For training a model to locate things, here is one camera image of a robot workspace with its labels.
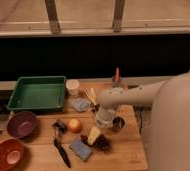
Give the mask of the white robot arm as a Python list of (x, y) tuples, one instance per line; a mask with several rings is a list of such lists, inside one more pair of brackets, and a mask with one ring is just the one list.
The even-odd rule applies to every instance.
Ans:
[(148, 171), (190, 171), (190, 69), (165, 81), (98, 95), (95, 124), (110, 128), (121, 105), (150, 106)]

